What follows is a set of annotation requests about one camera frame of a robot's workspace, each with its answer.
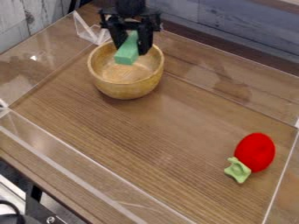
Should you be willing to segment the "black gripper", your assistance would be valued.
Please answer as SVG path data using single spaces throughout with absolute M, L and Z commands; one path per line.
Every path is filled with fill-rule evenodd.
M 110 31 L 115 47 L 119 48 L 129 37 L 127 30 L 138 31 L 138 51 L 146 55 L 154 44 L 154 31 L 162 30 L 162 12 L 147 6 L 139 10 L 117 6 L 99 10 L 101 26 Z

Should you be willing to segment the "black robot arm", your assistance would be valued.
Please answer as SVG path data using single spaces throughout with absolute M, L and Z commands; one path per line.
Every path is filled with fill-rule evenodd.
M 146 55 L 154 45 L 155 33 L 162 30 L 162 12 L 146 5 L 146 0 L 115 0 L 99 10 L 101 26 L 109 30 L 117 48 L 126 43 L 129 31 L 137 31 L 137 47 Z

